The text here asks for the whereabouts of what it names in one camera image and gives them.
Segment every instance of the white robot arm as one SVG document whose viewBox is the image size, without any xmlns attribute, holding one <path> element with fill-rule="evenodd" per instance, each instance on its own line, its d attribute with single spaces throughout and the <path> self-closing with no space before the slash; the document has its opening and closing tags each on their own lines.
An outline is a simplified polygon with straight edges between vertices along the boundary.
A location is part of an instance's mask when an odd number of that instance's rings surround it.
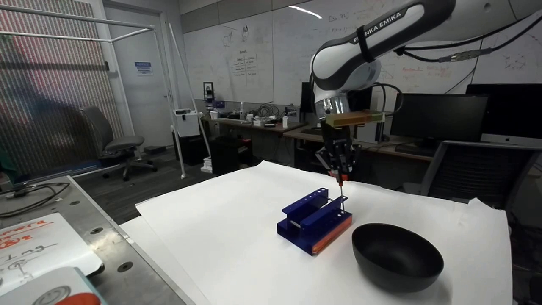
<svg viewBox="0 0 542 305">
<path fill-rule="evenodd" d="M 407 42 L 480 37 L 541 8 L 542 0 L 412 0 L 317 50 L 315 101 L 373 86 L 380 76 L 376 57 Z"/>
</svg>

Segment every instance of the floor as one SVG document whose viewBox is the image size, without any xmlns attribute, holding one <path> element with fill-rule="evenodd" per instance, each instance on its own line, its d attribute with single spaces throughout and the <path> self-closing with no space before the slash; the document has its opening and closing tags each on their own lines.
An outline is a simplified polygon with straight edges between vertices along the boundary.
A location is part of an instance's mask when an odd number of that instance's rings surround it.
<svg viewBox="0 0 542 305">
<path fill-rule="evenodd" d="M 136 203 L 214 177 L 202 172 L 202 165 L 187 165 L 187 177 L 182 179 L 182 167 L 171 148 L 156 152 L 149 159 L 158 171 L 134 169 L 129 181 L 122 179 L 122 169 L 109 172 L 109 177 L 97 172 L 78 176 L 77 181 L 117 223 L 124 223 L 139 216 Z"/>
</svg>

